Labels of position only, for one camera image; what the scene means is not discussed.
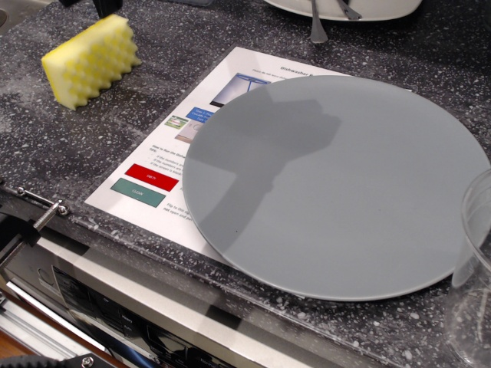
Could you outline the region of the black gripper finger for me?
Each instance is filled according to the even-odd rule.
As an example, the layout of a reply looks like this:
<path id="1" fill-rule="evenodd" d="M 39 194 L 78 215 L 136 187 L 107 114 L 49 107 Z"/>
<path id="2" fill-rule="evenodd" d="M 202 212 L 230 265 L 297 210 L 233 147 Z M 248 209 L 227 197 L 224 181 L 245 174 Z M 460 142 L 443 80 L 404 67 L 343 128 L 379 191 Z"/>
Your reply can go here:
<path id="1" fill-rule="evenodd" d="M 118 12 L 122 6 L 122 0 L 95 0 L 95 8 L 100 18 L 105 18 Z"/>
<path id="2" fill-rule="evenodd" d="M 77 2 L 79 2 L 79 0 L 59 0 L 59 2 L 63 6 L 72 6 L 73 4 L 76 4 Z"/>

